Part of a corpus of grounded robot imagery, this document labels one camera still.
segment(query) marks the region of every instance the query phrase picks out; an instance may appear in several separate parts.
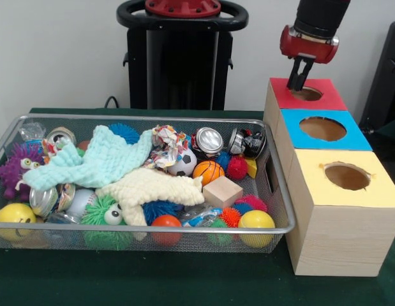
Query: blue box lid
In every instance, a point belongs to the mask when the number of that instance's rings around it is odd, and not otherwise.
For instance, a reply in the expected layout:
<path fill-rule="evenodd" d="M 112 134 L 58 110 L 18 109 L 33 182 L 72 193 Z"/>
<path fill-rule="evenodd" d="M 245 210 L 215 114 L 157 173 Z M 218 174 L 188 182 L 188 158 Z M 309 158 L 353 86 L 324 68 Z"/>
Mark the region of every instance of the blue box lid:
<path fill-rule="evenodd" d="M 348 111 L 281 110 L 297 149 L 372 151 Z"/>

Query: light blue towel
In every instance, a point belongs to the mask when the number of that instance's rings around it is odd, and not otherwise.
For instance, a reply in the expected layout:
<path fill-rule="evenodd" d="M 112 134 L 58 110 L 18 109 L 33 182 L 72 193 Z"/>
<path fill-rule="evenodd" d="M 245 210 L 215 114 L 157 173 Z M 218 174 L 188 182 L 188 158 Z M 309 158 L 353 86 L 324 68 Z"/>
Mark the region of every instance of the light blue towel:
<path fill-rule="evenodd" d="M 83 157 L 69 143 L 47 165 L 26 172 L 23 179 L 40 191 L 61 183 L 101 188 L 140 167 L 151 149 L 152 130 L 144 131 L 137 143 L 128 145 L 124 138 L 115 135 L 108 127 L 97 126 Z"/>

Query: steering wheel handle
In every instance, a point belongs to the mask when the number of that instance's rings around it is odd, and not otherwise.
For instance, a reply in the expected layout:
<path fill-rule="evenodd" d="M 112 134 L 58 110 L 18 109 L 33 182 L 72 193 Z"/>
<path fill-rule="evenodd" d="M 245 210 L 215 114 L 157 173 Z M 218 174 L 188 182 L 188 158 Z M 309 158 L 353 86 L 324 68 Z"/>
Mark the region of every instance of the steering wheel handle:
<path fill-rule="evenodd" d="M 228 1 L 221 1 L 221 12 L 232 18 L 218 16 L 204 18 L 170 18 L 147 13 L 134 15 L 145 9 L 145 0 L 131 0 L 121 4 L 116 11 L 118 22 L 130 29 L 145 30 L 199 30 L 199 31 L 238 31 L 248 24 L 248 12 L 242 6 Z"/>

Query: stacked boxes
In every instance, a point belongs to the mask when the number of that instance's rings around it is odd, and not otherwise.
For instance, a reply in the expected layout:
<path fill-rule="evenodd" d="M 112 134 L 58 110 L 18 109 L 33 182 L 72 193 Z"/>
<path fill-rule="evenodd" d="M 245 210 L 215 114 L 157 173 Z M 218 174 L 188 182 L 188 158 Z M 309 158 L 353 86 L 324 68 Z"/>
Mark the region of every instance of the stacked boxes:
<path fill-rule="evenodd" d="M 395 185 L 330 80 L 269 82 L 270 125 L 297 225 L 297 275 L 376 276 L 395 236 Z"/>

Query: green fuzzy toy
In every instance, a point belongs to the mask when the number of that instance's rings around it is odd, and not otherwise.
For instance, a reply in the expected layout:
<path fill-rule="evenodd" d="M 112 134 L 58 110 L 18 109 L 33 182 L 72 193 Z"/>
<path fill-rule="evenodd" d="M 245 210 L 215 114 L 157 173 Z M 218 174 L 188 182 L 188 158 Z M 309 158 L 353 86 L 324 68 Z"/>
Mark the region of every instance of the green fuzzy toy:
<path fill-rule="evenodd" d="M 227 228 L 227 224 L 221 219 L 216 219 L 210 225 L 211 228 Z M 207 234 L 209 241 L 214 245 L 219 245 L 220 247 L 225 247 L 231 244 L 233 240 L 232 234 Z"/>
<path fill-rule="evenodd" d="M 82 224 L 126 225 L 119 204 L 111 196 L 97 198 L 93 205 L 86 206 Z M 84 240 L 88 248 L 96 250 L 125 250 L 132 242 L 132 234 L 125 231 L 85 231 Z"/>

